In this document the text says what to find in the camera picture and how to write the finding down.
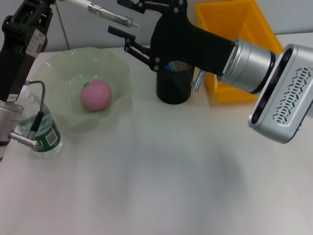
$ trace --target water bottle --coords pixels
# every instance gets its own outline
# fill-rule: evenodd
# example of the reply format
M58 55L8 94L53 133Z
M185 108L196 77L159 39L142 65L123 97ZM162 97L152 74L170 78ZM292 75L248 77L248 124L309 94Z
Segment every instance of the water bottle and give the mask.
M17 103L24 107L18 129L22 135L27 136L40 109L40 99L32 94L27 86L23 86ZM35 135L35 140L37 145L33 150L39 157L47 158L61 152L63 145L61 135L46 105L44 105L44 117Z

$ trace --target barcode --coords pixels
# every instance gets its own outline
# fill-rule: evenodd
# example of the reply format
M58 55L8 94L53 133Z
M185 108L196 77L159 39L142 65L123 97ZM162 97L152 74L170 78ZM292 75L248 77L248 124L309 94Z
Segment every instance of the barcode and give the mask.
M52 146L58 140L58 136L55 131L52 130L52 132L47 135L45 139L48 141L49 145Z
M43 44L39 43L37 49L36 49L36 53L39 54L41 51L41 48L43 47Z

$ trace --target black bracket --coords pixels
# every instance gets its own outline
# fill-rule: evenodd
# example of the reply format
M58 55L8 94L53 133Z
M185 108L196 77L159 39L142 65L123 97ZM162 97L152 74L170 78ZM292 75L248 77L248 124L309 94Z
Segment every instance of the black bracket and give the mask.
M137 3L131 0L117 0L117 3L142 14L145 13L146 10L158 11L163 14L171 4L171 0L139 0Z
M118 0L118 3L120 2L134 10L138 10L140 3ZM171 0L171 4L166 7L156 24L149 50L137 44L134 35L111 26L109 33L125 38L125 51L147 64L153 71L162 70L169 62L179 60L221 75L235 44L192 25L187 17L187 6L187 0ZM149 59L129 46L148 55Z
M19 94L35 57L26 53L37 29L47 35L51 19L51 4L55 0L24 0L14 16L8 16L2 25L4 44L0 52L0 100L7 101L10 94ZM44 51L44 45L38 52Z

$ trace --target bottle label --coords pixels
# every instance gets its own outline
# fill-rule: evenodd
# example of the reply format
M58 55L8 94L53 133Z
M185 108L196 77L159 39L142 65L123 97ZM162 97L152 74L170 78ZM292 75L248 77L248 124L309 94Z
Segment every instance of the bottle label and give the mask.
M34 151L39 153L48 152L59 144L60 139L60 132L53 122L52 127L46 133L35 137L37 145Z

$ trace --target white table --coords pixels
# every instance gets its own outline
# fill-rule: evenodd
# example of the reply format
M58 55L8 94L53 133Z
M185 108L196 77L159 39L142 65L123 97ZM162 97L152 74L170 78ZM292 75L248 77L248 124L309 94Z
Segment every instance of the white table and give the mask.
M129 112L110 128L63 133L58 158L11 143L0 164L0 235L313 233L312 119L290 143L275 143L248 128L252 105L211 107L203 88L164 104L155 73L109 50L131 67Z

